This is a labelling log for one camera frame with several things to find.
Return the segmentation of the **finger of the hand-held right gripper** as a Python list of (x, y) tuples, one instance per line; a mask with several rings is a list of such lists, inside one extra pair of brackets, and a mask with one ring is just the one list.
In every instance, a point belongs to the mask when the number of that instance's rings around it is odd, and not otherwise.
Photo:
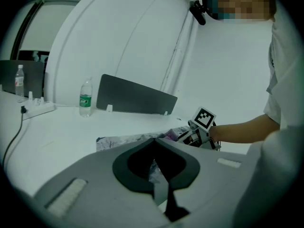
[(178, 142), (183, 144), (192, 144), (197, 140), (197, 133), (195, 131), (184, 132), (178, 137)]

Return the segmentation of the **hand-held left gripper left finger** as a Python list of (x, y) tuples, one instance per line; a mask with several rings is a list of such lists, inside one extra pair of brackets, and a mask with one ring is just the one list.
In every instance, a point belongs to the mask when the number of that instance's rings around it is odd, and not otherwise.
[(150, 138), (123, 152), (114, 160), (113, 174), (128, 190), (154, 193), (154, 184), (149, 181), (150, 167), (154, 161), (154, 144), (155, 139)]

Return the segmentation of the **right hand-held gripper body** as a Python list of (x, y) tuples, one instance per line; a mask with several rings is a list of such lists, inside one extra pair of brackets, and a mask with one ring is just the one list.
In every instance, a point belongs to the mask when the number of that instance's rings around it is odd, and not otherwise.
[(220, 151), (220, 142), (214, 141), (210, 136), (210, 128), (216, 126), (214, 120), (216, 115), (204, 107), (199, 107), (193, 118), (188, 121), (192, 131), (197, 133), (197, 140), (193, 142), (196, 147)]

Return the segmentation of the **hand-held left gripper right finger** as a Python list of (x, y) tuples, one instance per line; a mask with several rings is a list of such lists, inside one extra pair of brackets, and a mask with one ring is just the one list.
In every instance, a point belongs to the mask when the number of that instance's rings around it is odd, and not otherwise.
[(196, 179), (199, 171), (199, 162), (191, 155), (156, 139), (154, 146), (154, 159), (168, 183), (166, 217), (177, 221), (189, 212), (177, 204), (174, 191), (189, 187)]

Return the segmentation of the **person's right forearm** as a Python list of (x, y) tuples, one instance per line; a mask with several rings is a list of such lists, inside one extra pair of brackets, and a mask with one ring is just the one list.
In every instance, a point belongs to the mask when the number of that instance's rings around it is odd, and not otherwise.
[(212, 126), (209, 136), (214, 142), (255, 143), (280, 130), (280, 125), (266, 114), (239, 124)]

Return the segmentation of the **dark grey desk divider panel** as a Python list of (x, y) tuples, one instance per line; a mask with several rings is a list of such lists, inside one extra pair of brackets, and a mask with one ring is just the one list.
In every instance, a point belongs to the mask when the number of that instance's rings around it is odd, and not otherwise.
[(44, 66), (42, 62), (25, 60), (0, 60), (0, 85), (2, 90), (15, 94), (15, 75), (18, 65), (23, 65), (24, 95), (28, 97), (29, 91), (35, 98), (43, 96)]
[(177, 97), (122, 78), (103, 74), (98, 89), (96, 107), (114, 112), (139, 114), (171, 114)]

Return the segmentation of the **green label water bottle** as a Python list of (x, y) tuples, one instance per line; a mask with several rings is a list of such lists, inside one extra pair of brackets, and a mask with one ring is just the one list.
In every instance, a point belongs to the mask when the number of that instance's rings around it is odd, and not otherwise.
[(89, 117), (91, 115), (92, 94), (92, 77), (88, 77), (80, 89), (79, 114), (82, 117)]

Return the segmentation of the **person's white shirt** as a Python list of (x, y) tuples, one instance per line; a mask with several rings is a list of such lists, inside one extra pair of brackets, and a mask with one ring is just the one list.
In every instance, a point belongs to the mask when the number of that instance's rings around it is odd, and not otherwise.
[(304, 124), (304, 42), (288, 11), (275, 0), (276, 12), (268, 52), (270, 81), (264, 113), (280, 129)]

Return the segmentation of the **white power strip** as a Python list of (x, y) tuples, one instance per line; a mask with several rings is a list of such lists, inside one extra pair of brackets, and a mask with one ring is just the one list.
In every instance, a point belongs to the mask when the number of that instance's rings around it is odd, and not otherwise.
[(29, 118), (45, 114), (48, 112), (52, 112), (56, 109), (53, 102), (45, 102), (44, 104), (40, 105), (34, 105), (33, 103), (29, 103), (29, 101), (26, 101), (24, 103), (24, 106), (26, 108), (26, 112), (23, 114), (23, 120), (27, 120)]

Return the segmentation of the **red label water bottle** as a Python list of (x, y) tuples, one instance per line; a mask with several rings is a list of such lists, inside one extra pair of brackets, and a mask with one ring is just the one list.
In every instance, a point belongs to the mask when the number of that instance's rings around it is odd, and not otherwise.
[(15, 94), (24, 97), (24, 72), (23, 65), (18, 65), (15, 75)]

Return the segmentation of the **white roller blind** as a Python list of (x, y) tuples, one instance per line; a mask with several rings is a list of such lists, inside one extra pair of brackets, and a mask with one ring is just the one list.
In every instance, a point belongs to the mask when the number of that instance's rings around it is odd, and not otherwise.
[(50, 52), (59, 29), (74, 7), (67, 3), (44, 4), (30, 23), (20, 50)]

